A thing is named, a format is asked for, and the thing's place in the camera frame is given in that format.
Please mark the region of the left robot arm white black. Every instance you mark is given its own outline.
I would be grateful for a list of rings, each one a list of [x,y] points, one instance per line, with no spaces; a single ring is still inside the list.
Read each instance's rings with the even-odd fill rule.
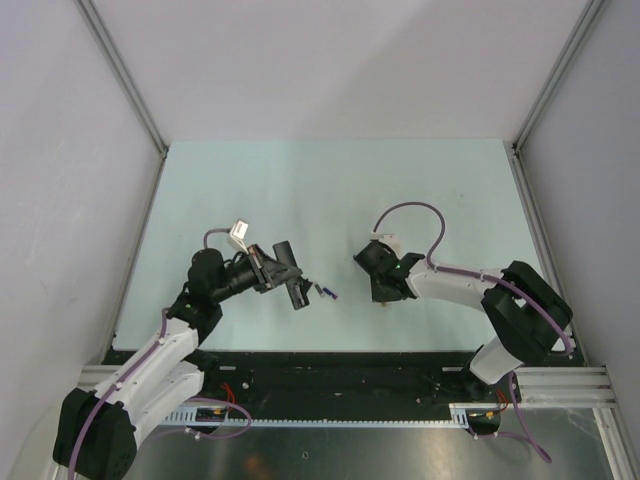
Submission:
[[[180,294],[162,309],[150,340],[110,377],[65,397],[53,459],[69,478],[123,478],[170,413],[195,396],[207,400],[219,392],[215,358],[200,346],[220,322],[222,302],[247,290],[264,294],[285,286],[294,309],[308,306],[311,283],[290,243],[273,250],[268,255],[251,245],[231,259],[212,248],[196,252]]]

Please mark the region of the purple battery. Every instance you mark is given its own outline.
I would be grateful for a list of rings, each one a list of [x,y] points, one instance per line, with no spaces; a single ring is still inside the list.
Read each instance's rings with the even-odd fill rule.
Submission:
[[[323,292],[333,300],[338,300],[338,296],[326,287],[322,288]]]

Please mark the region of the black remote control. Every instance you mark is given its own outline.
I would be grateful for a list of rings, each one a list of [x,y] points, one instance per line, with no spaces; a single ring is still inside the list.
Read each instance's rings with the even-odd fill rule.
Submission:
[[[302,270],[298,267],[293,249],[289,241],[282,241],[273,245],[276,259],[286,266],[284,285],[287,288],[289,298],[295,310],[300,310],[310,305],[308,293],[312,282],[303,277]]]

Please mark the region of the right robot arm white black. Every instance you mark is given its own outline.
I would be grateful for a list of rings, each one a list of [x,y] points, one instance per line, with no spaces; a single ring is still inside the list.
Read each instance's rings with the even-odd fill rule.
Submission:
[[[486,314],[495,337],[459,372],[458,383],[473,401],[486,400],[520,366],[554,356],[558,341],[565,355],[572,353],[565,333],[573,319],[571,307],[525,262],[497,270],[466,270],[418,253],[398,257],[381,237],[370,240],[354,261],[368,274],[375,303],[437,299]]]

